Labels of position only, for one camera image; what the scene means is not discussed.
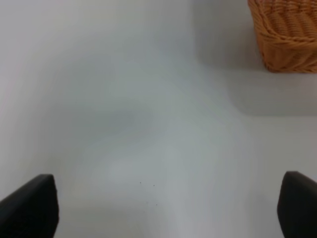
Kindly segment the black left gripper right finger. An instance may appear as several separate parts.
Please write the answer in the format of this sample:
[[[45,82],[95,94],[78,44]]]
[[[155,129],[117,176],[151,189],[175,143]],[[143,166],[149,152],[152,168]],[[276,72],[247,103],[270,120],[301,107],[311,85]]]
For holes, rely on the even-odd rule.
[[[316,238],[317,183],[300,172],[286,172],[277,215],[285,238]]]

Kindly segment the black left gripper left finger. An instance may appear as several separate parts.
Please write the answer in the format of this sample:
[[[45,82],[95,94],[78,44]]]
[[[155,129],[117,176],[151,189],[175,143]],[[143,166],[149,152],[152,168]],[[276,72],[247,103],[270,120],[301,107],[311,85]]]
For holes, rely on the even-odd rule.
[[[53,238],[59,223],[54,176],[41,174],[0,201],[2,238]]]

